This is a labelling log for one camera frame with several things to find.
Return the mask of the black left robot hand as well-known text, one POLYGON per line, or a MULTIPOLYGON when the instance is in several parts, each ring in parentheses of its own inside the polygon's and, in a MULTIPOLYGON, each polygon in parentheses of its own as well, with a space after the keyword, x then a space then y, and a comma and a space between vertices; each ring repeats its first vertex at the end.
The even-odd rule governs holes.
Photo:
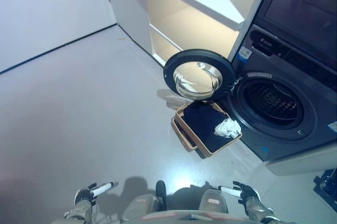
POLYGON ((110 190, 113 186, 113 182, 108 182, 100 186, 98 186, 97 183, 92 183, 89 186, 82 188, 76 192, 74 197, 74 205, 76 205, 80 201, 86 200, 93 207, 96 205, 97 197, 110 190))

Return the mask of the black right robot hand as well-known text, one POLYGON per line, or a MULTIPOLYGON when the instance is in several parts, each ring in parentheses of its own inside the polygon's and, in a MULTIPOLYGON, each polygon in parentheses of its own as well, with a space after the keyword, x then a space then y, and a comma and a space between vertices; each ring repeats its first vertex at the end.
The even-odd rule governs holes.
POLYGON ((232 187, 218 186, 217 189, 228 195, 237 197, 239 202, 243 205, 250 198, 261 200, 259 193, 254 188, 238 181, 233 181, 232 187))

